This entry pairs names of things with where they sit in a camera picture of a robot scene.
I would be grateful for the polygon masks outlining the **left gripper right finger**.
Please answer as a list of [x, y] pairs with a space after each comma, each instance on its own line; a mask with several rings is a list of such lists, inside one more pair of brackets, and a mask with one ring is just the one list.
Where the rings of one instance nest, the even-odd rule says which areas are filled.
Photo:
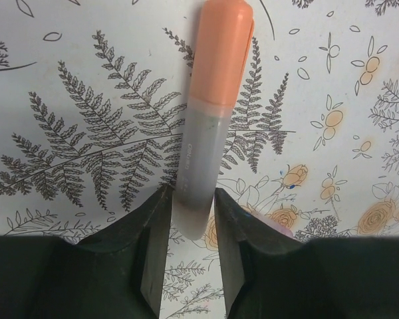
[[298, 242], [215, 190], [228, 318], [399, 318], [399, 237]]

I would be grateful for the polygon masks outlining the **grey highlighter pen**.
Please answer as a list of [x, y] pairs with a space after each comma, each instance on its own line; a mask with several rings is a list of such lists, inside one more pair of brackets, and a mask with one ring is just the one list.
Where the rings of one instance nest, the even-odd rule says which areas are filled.
[[172, 200], [172, 221], [189, 240], [207, 227], [253, 29], [246, 1], [206, 1], [201, 9]]

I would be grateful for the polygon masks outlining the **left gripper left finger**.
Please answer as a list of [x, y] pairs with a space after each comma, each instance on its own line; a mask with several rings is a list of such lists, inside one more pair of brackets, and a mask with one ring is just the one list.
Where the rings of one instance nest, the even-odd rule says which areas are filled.
[[75, 245], [0, 236], [0, 318], [157, 318], [172, 193], [159, 188]]

